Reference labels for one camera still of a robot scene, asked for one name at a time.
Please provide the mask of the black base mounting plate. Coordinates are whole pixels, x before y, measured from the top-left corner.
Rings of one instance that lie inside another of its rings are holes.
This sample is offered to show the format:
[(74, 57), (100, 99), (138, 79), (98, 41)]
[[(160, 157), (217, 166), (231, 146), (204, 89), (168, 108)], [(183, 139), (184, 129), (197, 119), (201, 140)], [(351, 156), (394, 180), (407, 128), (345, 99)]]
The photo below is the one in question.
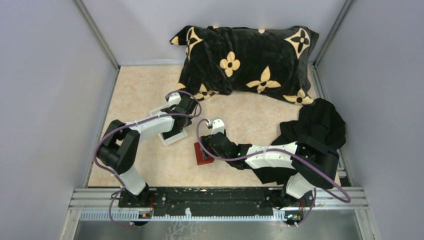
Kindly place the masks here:
[(262, 217), (275, 210), (311, 206), (313, 194), (296, 199), (282, 187), (150, 187), (140, 196), (126, 190), (118, 198), (120, 208), (147, 208), (155, 217), (179, 217), (189, 209), (193, 217)]

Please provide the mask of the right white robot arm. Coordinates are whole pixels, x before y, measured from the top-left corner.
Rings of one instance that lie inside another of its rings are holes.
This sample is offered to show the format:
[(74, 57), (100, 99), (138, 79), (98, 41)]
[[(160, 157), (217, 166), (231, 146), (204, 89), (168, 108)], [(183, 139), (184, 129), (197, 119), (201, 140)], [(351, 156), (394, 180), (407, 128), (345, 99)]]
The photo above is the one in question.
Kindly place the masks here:
[(239, 170), (285, 170), (281, 174), (285, 186), (281, 199), (287, 206), (295, 206), (314, 188), (335, 187), (339, 154), (311, 136), (302, 135), (289, 143), (268, 146), (236, 144), (222, 132), (198, 140), (205, 155)]

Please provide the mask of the white plastic card box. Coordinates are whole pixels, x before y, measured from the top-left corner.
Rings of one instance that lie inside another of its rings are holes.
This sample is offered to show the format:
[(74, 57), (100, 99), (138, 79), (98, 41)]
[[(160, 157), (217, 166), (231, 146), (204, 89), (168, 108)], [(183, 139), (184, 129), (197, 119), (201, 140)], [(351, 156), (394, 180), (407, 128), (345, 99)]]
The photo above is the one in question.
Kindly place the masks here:
[[(149, 112), (149, 115), (150, 116), (158, 115), (158, 113), (161, 110), (164, 110), (167, 107), (168, 107), (168, 105), (163, 105), (161, 107), (157, 107), (157, 108), (151, 110)], [(174, 127), (170, 131), (159, 133), (158, 136), (159, 136), (161, 142), (163, 143), (163, 145), (168, 146), (168, 145), (171, 145), (171, 144), (173, 144), (177, 141), (180, 141), (181, 139), (187, 137), (188, 133), (187, 133), (187, 130), (185, 128), (178, 131), (176, 129), (176, 126), (174, 125)]]

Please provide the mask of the black cloth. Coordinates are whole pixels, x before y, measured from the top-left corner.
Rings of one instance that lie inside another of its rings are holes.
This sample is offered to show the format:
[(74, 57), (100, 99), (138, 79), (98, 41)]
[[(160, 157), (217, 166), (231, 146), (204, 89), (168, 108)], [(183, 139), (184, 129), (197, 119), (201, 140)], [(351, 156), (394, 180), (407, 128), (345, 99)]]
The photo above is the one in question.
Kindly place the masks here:
[(329, 101), (317, 98), (313, 104), (304, 105), (297, 120), (279, 124), (280, 134), (272, 146), (296, 142), (300, 136), (310, 136), (338, 150), (346, 143), (346, 122)]

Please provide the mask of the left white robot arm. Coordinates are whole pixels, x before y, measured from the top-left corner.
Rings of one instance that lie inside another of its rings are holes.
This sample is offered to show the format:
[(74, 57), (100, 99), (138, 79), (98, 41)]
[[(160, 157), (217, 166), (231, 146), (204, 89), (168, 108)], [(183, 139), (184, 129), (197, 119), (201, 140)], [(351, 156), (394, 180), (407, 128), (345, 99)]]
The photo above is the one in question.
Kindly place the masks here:
[(133, 122), (116, 119), (108, 125), (96, 158), (113, 171), (136, 206), (144, 207), (150, 200), (150, 193), (145, 190), (148, 185), (135, 167), (139, 143), (159, 136), (168, 146), (185, 138), (185, 128), (192, 124), (198, 106), (193, 97), (173, 93), (166, 105), (151, 111), (150, 117)]

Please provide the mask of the black pillow with yellow flowers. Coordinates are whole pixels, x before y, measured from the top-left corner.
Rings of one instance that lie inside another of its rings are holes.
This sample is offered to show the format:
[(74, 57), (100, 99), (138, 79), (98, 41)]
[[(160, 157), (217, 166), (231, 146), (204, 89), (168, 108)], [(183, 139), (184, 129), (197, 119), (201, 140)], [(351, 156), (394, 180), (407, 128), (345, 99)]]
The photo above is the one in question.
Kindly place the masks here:
[(187, 25), (169, 41), (185, 48), (177, 89), (200, 101), (249, 92), (312, 105), (307, 70), (319, 37), (300, 25), (286, 29)]

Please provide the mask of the red card holder wallet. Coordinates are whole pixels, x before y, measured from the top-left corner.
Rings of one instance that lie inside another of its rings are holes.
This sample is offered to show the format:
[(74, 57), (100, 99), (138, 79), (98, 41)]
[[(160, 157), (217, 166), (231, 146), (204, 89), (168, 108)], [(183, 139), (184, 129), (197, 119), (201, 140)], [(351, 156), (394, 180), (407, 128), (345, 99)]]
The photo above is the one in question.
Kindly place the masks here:
[(199, 142), (194, 143), (194, 150), (195, 150), (196, 162), (198, 166), (211, 164), (215, 161), (214, 158), (210, 157), (204, 152)]

